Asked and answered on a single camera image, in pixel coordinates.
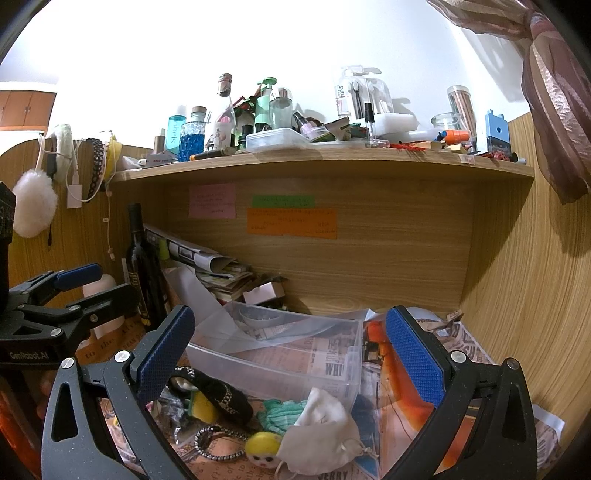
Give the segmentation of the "white fluffy pompom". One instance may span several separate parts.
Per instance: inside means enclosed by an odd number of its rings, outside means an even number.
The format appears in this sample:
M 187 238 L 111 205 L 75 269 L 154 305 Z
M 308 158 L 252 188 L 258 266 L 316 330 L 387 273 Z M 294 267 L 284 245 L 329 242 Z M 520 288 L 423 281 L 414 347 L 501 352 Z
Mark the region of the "white fluffy pompom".
M 46 230 L 55 215 L 58 196 L 52 180 L 44 171 L 28 170 L 16 183 L 14 231 L 23 238 L 33 238 Z

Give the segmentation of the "green sticky note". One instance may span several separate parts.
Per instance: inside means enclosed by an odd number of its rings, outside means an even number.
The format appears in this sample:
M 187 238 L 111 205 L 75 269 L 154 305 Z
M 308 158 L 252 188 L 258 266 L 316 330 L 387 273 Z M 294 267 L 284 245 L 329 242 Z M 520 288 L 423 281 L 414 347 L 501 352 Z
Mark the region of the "green sticky note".
M 252 208 L 315 208 L 312 195 L 253 195 Z

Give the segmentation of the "yellow felt sponge ball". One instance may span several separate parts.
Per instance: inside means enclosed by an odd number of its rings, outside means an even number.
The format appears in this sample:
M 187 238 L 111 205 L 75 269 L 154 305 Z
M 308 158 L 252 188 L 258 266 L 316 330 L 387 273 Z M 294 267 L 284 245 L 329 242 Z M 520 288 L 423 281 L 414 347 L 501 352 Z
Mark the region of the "yellow felt sponge ball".
M 214 424 L 219 419 L 219 413 L 214 405 L 201 391 L 192 391 L 189 400 L 188 414 L 205 424 Z

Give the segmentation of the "white cloth pouch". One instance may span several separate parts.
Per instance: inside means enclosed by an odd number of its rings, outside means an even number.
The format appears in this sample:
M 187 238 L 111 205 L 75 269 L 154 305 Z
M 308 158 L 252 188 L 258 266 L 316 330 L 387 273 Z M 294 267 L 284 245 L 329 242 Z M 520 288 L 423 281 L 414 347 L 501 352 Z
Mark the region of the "white cloth pouch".
M 342 468 L 366 452 L 349 411 L 329 392 L 314 387 L 303 412 L 283 435 L 276 457 L 288 472 L 314 476 Z

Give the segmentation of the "clear plastic storage bin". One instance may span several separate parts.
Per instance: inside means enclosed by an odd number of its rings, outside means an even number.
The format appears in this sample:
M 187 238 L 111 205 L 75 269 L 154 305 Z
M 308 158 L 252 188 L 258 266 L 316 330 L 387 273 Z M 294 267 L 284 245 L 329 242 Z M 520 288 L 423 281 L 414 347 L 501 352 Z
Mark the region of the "clear plastic storage bin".
M 328 391 L 352 409 L 361 388 L 363 314 L 315 316 L 238 302 L 195 327 L 190 365 L 256 399 Z

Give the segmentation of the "pink sticky note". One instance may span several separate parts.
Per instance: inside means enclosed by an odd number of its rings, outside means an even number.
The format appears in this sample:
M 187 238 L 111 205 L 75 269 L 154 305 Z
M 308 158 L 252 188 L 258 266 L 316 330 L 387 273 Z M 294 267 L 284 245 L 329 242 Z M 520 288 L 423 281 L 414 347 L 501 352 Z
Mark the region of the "pink sticky note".
M 188 217 L 192 219 L 235 219 L 236 189 L 233 183 L 191 185 Z

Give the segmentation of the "stack of newspapers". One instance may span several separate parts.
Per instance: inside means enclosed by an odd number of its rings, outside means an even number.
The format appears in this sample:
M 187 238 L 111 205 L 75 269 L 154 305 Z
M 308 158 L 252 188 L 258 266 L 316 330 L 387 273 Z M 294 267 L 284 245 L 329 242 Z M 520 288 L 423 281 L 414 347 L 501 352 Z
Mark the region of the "stack of newspapers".
M 144 227 L 147 240 L 166 248 L 171 261 L 192 269 L 197 280 L 221 302 L 235 301 L 256 284 L 252 267 L 217 251 L 181 240 L 156 227 Z

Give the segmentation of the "dark wine bottle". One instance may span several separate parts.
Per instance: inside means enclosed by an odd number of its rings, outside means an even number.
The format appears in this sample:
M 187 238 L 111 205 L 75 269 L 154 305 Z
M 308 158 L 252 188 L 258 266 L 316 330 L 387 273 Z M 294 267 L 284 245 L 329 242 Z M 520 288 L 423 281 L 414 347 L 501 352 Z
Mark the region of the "dark wine bottle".
M 155 247 L 147 240 L 139 203 L 128 206 L 131 243 L 125 262 L 129 283 L 138 294 L 137 309 L 147 331 L 157 329 L 169 312 L 165 281 Z

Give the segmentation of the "blue box on shelf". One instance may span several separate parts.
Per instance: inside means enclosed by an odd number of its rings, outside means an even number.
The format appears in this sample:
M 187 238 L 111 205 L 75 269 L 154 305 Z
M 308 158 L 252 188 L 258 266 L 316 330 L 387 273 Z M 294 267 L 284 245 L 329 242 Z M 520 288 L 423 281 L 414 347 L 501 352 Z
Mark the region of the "blue box on shelf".
M 490 153 L 511 155 L 511 139 L 508 122 L 503 114 L 496 115 L 489 110 L 485 116 L 487 149 Z

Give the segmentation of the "yellow head felt doll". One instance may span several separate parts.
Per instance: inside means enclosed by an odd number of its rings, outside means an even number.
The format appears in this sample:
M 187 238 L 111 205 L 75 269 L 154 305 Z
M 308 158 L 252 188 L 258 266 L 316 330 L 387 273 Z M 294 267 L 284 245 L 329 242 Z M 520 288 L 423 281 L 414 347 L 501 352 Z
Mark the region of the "yellow head felt doll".
M 263 407 L 256 413 L 260 430 L 245 441 L 243 450 L 253 465 L 263 469 L 276 469 L 280 464 L 277 453 L 287 430 L 294 426 L 307 406 L 307 400 L 263 401 Z

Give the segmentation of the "green pump bottle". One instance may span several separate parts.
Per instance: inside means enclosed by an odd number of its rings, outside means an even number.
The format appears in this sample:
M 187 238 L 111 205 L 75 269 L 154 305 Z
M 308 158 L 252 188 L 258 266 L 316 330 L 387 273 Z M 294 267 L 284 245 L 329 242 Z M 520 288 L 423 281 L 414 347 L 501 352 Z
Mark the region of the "green pump bottle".
M 256 94 L 256 111 L 254 112 L 254 131 L 256 133 L 271 129 L 270 102 L 276 78 L 267 77 L 259 84 Z

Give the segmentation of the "white plastic tray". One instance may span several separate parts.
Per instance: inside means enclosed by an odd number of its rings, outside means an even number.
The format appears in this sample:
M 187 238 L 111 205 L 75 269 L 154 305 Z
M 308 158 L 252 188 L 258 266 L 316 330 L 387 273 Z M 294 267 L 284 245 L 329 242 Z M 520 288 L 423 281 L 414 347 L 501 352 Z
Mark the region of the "white plastic tray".
M 304 135 L 290 128 L 280 128 L 246 136 L 246 150 L 250 153 L 264 150 L 307 148 L 311 144 Z

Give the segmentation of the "newspaper print table mat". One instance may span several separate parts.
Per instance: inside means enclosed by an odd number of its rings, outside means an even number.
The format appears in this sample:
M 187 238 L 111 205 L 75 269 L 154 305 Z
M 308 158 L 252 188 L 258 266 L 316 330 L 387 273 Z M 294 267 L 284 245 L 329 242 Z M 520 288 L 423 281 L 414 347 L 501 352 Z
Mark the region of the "newspaper print table mat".
M 367 310 L 358 311 L 365 315 Z M 121 326 L 102 337 L 96 339 L 89 338 L 82 342 L 82 346 L 76 351 L 76 358 L 81 364 L 100 363 L 112 358 L 112 356 L 119 350 L 131 350 L 136 346 L 139 339 L 144 333 L 143 327 L 140 327 L 139 320 L 128 319 L 125 320 Z M 184 365 L 190 365 L 186 352 L 181 359 Z M 253 409 L 257 412 L 263 407 L 263 400 L 249 397 L 253 400 Z M 362 421 L 362 400 L 363 397 L 359 393 L 356 396 L 356 402 L 353 404 L 353 419 Z M 222 466 L 222 462 L 214 462 L 205 460 L 204 457 L 198 456 L 194 452 L 193 447 L 188 447 L 188 440 L 182 441 L 174 449 L 178 451 L 179 456 L 187 463 L 190 470 L 198 477 L 198 479 L 273 479 L 273 473 L 263 471 L 262 468 L 253 466 L 245 458 L 228 462 Z M 317 479 L 376 479 L 378 474 L 376 461 L 369 456 L 353 461 L 335 472 L 321 474 Z M 298 476 L 297 479 L 314 479 L 310 476 Z

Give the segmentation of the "black fabric headband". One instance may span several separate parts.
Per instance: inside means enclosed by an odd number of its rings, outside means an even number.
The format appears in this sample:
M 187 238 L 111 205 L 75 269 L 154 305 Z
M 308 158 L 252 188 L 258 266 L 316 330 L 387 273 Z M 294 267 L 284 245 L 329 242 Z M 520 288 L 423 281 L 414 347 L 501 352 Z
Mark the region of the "black fabric headband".
M 166 386 L 178 397 L 186 397 L 192 392 L 204 394 L 218 413 L 233 425 L 245 427 L 253 417 L 252 406 L 242 391 L 197 369 L 177 366 Z

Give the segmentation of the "orange poster paper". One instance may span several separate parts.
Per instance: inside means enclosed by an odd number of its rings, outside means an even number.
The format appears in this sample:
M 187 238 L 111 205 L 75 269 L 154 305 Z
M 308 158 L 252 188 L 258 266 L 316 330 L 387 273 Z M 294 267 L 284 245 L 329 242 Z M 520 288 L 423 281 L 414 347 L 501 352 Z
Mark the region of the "orange poster paper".
M 379 472 L 384 479 L 425 425 L 434 406 L 422 400 L 408 376 L 386 335 L 383 315 L 366 323 L 365 334 L 370 343 L 377 345 L 381 367 L 378 384 Z

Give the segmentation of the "blue liquid bottle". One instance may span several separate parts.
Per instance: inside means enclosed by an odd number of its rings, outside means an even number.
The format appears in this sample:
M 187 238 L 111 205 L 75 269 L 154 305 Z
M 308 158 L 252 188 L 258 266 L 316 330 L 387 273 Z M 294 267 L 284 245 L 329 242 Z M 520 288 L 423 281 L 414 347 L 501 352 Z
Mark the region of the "blue liquid bottle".
M 207 108 L 194 106 L 190 119 L 181 127 L 177 159 L 188 162 L 190 157 L 204 152 L 204 133 Z

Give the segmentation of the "wooden shelf board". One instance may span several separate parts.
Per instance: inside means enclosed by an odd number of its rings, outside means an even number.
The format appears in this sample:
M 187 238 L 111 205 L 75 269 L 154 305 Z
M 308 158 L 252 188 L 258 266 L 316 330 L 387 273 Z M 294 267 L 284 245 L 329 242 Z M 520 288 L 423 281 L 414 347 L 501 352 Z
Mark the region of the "wooden shelf board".
M 525 179 L 534 169 L 486 157 L 439 151 L 386 148 L 294 148 L 236 153 L 174 163 L 145 170 L 123 171 L 116 184 L 150 181 L 231 183 L 266 178 L 411 178 L 469 182 Z

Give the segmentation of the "orange sticky note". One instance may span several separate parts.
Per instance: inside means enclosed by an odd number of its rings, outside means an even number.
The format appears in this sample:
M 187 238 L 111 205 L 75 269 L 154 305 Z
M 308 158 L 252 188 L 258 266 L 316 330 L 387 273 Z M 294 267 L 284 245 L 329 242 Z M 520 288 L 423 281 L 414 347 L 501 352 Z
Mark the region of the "orange sticky note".
M 327 208 L 247 208 L 246 231 L 267 236 L 335 239 L 338 216 Z

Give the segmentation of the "grey knit item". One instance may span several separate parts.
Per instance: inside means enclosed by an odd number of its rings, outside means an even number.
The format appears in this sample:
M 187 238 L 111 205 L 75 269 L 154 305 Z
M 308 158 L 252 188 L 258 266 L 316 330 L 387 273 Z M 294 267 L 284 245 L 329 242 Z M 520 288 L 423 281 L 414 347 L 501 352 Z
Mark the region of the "grey knit item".
M 147 409 L 169 442 L 180 444 L 185 440 L 192 423 L 180 400 L 159 398 L 150 402 Z

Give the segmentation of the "pink curtain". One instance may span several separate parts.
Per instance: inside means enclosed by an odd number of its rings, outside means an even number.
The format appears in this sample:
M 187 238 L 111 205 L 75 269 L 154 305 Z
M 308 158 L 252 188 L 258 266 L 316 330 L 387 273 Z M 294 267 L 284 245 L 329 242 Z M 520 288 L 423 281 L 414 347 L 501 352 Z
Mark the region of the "pink curtain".
M 539 168 L 562 203 L 590 193 L 590 81 L 567 42 L 532 1 L 433 1 L 454 25 L 526 40 L 522 92 L 545 159 Z

